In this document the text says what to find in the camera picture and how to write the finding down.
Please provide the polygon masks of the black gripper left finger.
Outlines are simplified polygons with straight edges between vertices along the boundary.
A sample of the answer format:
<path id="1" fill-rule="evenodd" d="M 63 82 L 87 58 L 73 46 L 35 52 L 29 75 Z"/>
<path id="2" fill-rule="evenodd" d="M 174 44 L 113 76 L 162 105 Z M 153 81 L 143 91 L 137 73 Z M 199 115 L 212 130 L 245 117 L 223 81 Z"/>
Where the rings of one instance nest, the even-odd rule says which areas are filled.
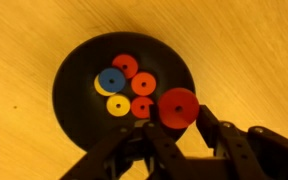
<path id="1" fill-rule="evenodd" d="M 161 128 L 158 107 L 149 106 L 149 121 L 143 125 L 148 141 L 149 155 L 146 164 L 147 180 L 194 180 L 191 164 L 177 147 L 175 141 Z"/>

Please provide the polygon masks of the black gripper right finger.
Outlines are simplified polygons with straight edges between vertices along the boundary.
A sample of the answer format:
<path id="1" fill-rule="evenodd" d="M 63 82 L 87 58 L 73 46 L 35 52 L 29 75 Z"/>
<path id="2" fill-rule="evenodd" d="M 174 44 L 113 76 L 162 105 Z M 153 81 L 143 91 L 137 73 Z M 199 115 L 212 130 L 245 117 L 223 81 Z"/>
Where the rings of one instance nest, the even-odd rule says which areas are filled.
<path id="1" fill-rule="evenodd" d="M 196 127 L 213 155 L 227 162 L 234 178 L 268 180 L 247 139 L 233 123 L 218 120 L 206 105 L 201 105 Z"/>

